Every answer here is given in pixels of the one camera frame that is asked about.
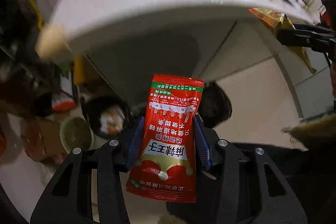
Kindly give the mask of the orange gold snack wrapper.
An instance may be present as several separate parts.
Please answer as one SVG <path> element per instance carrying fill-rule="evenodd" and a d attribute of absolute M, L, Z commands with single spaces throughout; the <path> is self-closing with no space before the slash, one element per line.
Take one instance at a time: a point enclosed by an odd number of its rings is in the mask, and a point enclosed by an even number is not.
<path fill-rule="evenodd" d="M 286 46 L 305 64 L 311 74 L 316 73 L 317 70 L 311 66 L 304 42 L 299 42 L 299 38 L 295 38 L 298 30 L 295 29 L 293 23 L 284 13 L 266 8 L 251 8 L 248 10 L 262 21 L 281 45 Z"/>

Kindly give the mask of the small red sauce packet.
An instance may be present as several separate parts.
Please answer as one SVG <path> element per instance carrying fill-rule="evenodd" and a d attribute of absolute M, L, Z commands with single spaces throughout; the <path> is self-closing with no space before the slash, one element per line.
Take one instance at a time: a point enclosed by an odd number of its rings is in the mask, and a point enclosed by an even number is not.
<path fill-rule="evenodd" d="M 154 75 L 127 192 L 166 202 L 196 202 L 193 117 L 204 86 L 188 77 Z"/>

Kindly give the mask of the black trash bag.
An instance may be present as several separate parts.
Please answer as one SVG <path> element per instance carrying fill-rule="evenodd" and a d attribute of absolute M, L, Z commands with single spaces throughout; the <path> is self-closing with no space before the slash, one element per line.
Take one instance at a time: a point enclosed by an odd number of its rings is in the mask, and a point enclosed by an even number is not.
<path fill-rule="evenodd" d="M 232 116 L 231 101 L 216 82 L 205 84 L 198 113 L 206 128 L 214 128 Z"/>

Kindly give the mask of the green bowl with scraps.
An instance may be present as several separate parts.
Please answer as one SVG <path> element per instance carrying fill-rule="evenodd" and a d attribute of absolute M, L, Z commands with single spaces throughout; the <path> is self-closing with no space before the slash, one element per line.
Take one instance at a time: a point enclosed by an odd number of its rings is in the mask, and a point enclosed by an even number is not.
<path fill-rule="evenodd" d="M 76 147 L 88 151 L 93 145 L 93 132 L 85 119 L 70 117 L 60 124 L 60 140 L 68 153 Z"/>

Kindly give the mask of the small black garbage bag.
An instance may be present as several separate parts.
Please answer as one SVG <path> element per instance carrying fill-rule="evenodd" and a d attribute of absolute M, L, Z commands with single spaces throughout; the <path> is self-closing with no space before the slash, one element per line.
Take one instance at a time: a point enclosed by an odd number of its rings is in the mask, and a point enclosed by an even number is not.
<path fill-rule="evenodd" d="M 134 124 L 129 107 L 116 95 L 105 94 L 89 100 L 82 97 L 80 106 L 90 129 L 104 139 L 118 138 Z"/>

